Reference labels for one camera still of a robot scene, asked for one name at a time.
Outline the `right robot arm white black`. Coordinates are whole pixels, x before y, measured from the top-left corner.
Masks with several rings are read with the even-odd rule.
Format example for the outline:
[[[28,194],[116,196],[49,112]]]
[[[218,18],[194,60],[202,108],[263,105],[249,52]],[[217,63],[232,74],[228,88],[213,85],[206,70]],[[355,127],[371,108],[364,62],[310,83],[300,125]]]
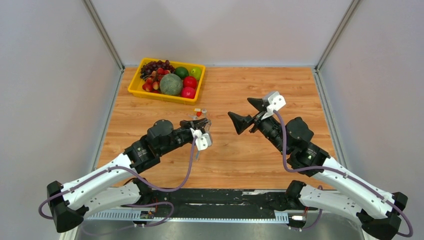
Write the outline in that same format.
[[[256,115],[242,116],[228,112],[238,134],[248,130],[262,135],[281,153],[287,172],[298,173],[320,180],[337,190],[325,193],[302,181],[294,180],[286,190],[285,201],[292,209],[303,205],[328,211],[358,224],[368,235],[378,240],[400,236],[405,223],[410,238],[413,226],[404,209],[408,197],[401,192],[382,190],[358,177],[342,166],[327,151],[312,142],[314,132],[307,123],[296,117],[284,122],[279,110],[285,105],[282,96],[248,98],[257,110]]]

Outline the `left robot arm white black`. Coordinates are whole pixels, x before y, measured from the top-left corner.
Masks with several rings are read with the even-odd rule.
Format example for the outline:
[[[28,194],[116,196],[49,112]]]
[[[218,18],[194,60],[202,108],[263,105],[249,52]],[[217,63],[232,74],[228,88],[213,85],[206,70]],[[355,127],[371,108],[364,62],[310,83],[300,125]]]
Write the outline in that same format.
[[[153,201],[151,189],[173,192],[175,188],[154,186],[141,173],[159,164],[161,157],[186,144],[203,151],[213,143],[207,118],[182,120],[178,128],[165,119],[156,121],[146,134],[132,143],[115,159],[76,180],[46,187],[47,199],[39,214],[54,222],[58,233],[70,231],[88,217],[118,206],[138,204],[147,207]]]

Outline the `red tag key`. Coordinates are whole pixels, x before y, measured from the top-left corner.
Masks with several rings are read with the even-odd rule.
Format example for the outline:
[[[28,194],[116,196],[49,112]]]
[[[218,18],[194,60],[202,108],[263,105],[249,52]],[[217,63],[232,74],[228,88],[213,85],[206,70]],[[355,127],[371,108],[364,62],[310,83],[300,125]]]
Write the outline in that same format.
[[[195,121],[195,120],[199,120],[203,116],[203,113],[201,111],[196,111],[196,112],[189,113],[187,116],[190,120]]]

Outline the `pink red apple lower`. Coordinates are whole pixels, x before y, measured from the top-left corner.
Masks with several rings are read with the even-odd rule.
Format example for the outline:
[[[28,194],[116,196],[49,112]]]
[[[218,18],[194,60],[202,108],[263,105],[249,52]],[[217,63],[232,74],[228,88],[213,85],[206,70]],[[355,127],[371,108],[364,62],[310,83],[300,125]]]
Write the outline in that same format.
[[[181,97],[186,99],[194,99],[196,97],[196,89],[192,87],[184,87],[181,91]]]

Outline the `red apple upper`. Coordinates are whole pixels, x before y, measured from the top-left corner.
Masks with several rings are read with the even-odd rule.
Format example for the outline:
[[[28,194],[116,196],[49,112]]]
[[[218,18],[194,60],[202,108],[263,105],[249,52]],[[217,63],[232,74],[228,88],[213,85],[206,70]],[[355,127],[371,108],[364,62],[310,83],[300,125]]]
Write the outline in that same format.
[[[187,76],[182,81],[184,88],[193,88],[196,89],[198,86],[198,81],[193,76]]]

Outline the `green netted melon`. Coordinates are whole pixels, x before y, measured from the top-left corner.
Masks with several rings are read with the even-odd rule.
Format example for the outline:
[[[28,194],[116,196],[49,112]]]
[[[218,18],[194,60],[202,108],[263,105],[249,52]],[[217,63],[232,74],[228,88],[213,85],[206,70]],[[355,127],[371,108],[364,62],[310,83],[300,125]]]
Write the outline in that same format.
[[[165,95],[179,96],[183,90],[183,80],[176,74],[168,73],[160,80],[159,88]]]

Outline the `dark green lime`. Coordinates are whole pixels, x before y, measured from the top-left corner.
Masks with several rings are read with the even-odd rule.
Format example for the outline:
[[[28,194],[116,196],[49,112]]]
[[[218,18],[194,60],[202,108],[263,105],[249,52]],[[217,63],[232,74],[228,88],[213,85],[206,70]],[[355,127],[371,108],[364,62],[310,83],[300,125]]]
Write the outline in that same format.
[[[185,67],[183,67],[183,66],[176,67],[174,69],[174,72],[173,73],[175,75],[177,75],[182,80],[184,80],[186,77],[188,77],[190,75],[189,74],[189,71]]]

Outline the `small red peaches cluster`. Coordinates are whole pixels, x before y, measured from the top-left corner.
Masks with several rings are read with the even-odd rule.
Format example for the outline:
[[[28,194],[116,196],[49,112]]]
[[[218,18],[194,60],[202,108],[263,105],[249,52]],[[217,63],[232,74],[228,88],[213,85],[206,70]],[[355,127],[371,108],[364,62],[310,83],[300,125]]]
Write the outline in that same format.
[[[140,76],[144,81],[142,84],[142,89],[150,93],[159,93],[160,81],[165,75],[170,73],[170,70],[163,69],[161,67],[159,67],[157,70],[152,70],[150,73],[147,73],[147,71],[143,72]]]

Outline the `yellow plastic fruit tray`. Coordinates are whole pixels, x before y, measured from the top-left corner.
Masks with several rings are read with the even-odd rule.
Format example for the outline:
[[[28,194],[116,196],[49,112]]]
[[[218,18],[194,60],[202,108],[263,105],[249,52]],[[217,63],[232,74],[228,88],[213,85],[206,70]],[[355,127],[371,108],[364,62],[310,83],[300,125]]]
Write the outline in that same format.
[[[161,100],[165,102],[173,102],[173,103],[179,103],[179,104],[185,104],[185,105],[194,105],[198,99],[198,96],[200,95],[200,88],[203,83],[203,78],[205,75],[206,67],[201,64],[195,64],[195,63],[187,63],[187,62],[179,62],[179,61],[170,61],[170,64],[177,67],[185,67],[188,72],[193,67],[199,67],[202,69],[202,75],[199,81],[197,81],[197,88],[196,88],[196,95],[194,99],[188,99],[181,97],[181,93],[178,96],[172,96],[172,95],[166,95],[161,92],[159,89],[159,93],[153,93],[153,92],[147,92],[142,89],[142,84],[144,83],[143,79],[141,78],[141,69],[142,64],[146,64],[151,61],[165,61],[164,59],[155,59],[155,58],[143,58],[137,68],[137,72],[135,73],[134,77],[132,78],[129,87],[127,88],[128,92],[133,94],[135,97],[139,98],[147,98],[147,99],[153,99],[153,100]]]

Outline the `dark purple grape bunch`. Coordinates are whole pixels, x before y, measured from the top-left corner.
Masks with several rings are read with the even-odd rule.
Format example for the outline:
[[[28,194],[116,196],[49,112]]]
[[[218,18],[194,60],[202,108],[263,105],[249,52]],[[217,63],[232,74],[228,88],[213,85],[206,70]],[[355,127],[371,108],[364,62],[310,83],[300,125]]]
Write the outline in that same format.
[[[158,60],[143,63],[140,70],[140,78],[146,79],[148,77],[164,76],[166,74],[174,73],[175,67],[171,65],[169,60]]]

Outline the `right corner aluminium post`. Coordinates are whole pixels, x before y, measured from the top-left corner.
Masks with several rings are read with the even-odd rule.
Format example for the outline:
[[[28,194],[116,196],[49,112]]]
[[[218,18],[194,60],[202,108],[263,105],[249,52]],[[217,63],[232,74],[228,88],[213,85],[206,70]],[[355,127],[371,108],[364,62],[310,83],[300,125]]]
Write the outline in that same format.
[[[340,20],[338,26],[335,29],[335,32],[333,33],[332,37],[330,38],[330,41],[328,42],[327,46],[325,47],[321,57],[319,58],[317,64],[315,65],[315,70],[318,72],[322,69],[324,64],[326,63],[328,57],[332,53],[334,47],[336,46],[339,38],[342,36],[345,28],[349,24],[351,18],[355,14],[357,8],[362,3],[362,0],[351,0],[350,4],[345,11],[342,19]]]

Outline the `corner aluminium post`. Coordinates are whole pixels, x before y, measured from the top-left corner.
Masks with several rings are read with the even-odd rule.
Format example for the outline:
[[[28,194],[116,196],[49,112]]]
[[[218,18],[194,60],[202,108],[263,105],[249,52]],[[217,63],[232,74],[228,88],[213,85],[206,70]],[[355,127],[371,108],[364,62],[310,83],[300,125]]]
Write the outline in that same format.
[[[332,53],[334,47],[336,46],[339,38],[342,36],[345,28],[349,24],[351,18],[355,14],[357,8],[362,3],[362,0],[351,0],[350,4],[345,11],[342,19],[340,20],[338,26],[335,29],[335,32],[333,33],[332,37],[330,38],[330,41],[328,42],[327,46],[325,47],[321,57],[319,58],[317,64],[315,65],[315,70],[318,72],[322,69],[324,64],[326,63],[328,57]]]
[[[99,32],[104,44],[106,45],[106,48],[108,49],[110,55],[112,56],[113,60],[115,61],[116,65],[120,69],[120,71],[123,73],[125,71],[125,65],[119,56],[119,53],[117,49],[115,48],[112,39],[110,38],[101,18],[98,14],[98,11],[96,10],[96,7],[92,0],[82,0],[82,3],[84,4],[88,14],[90,15],[97,31]]]

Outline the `left corner aluminium post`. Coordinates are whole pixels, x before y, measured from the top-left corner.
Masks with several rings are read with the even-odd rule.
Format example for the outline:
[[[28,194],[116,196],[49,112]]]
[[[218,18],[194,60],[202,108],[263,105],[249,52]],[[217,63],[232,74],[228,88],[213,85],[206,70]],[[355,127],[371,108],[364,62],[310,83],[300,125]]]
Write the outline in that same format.
[[[92,0],[82,0],[82,3],[84,4],[88,14],[90,15],[97,31],[99,32],[104,44],[106,45],[106,48],[108,49],[110,55],[112,56],[113,60],[115,61],[116,65],[120,69],[120,71],[123,73],[125,71],[125,65],[119,56],[119,53],[117,49],[115,48],[112,39],[110,38],[101,18],[98,14],[98,11],[96,10],[96,7]]]

